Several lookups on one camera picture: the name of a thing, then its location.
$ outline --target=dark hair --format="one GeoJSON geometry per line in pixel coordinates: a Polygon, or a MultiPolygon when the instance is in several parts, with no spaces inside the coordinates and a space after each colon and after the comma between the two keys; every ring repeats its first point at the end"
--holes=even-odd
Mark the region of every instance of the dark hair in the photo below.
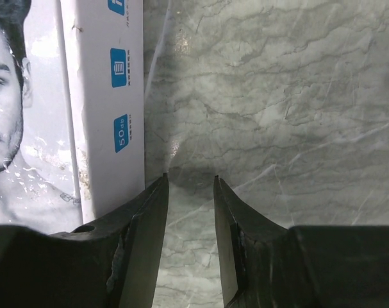
{"type": "Polygon", "coordinates": [[[0,0],[0,28],[12,50],[13,61],[23,88],[22,60],[26,57],[23,23],[28,16],[31,0],[0,0]]]}

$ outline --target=box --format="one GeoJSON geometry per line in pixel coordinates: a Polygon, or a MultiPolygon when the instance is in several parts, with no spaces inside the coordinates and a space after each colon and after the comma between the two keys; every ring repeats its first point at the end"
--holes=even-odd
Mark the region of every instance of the box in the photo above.
{"type": "Polygon", "coordinates": [[[0,0],[0,223],[70,232],[140,193],[143,100],[142,1],[0,0]]]}

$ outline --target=white icon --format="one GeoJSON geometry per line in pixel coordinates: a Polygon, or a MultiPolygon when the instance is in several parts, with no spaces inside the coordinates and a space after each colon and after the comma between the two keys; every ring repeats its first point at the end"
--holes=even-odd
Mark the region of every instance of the white icon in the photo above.
{"type": "Polygon", "coordinates": [[[115,61],[114,71],[115,75],[124,75],[124,62],[115,61]]]}

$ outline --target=blue icon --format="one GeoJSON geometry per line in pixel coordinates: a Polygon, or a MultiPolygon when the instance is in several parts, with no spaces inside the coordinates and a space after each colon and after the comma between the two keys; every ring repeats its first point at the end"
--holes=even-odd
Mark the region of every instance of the blue icon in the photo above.
{"type": "Polygon", "coordinates": [[[129,116],[127,114],[114,120],[115,152],[118,153],[129,144],[129,116]]]}
{"type": "Polygon", "coordinates": [[[120,15],[124,15],[125,2],[126,0],[107,0],[109,10],[120,15]]]}
{"type": "Polygon", "coordinates": [[[112,70],[112,87],[123,87],[128,83],[126,50],[110,49],[110,62],[112,70]]]}

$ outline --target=tattoo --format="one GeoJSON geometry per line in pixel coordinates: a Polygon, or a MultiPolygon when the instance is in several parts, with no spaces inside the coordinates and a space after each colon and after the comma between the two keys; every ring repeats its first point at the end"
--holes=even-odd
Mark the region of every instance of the tattoo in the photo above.
{"type": "Polygon", "coordinates": [[[73,202],[73,205],[80,205],[80,199],[73,198],[71,195],[66,194],[66,193],[61,193],[60,197],[66,201],[66,202],[73,202]]]}

